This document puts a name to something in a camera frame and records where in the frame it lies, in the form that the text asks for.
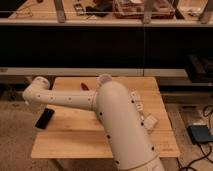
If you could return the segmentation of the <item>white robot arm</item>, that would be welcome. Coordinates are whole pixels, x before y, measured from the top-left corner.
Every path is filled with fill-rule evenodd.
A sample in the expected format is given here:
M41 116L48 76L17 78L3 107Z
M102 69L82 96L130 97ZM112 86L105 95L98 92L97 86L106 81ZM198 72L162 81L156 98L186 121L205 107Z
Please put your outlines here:
M24 90L28 103L52 104L94 111L104 127L119 171L165 171L152 144L136 99L122 83L98 77L96 90L50 90L49 81L36 77Z

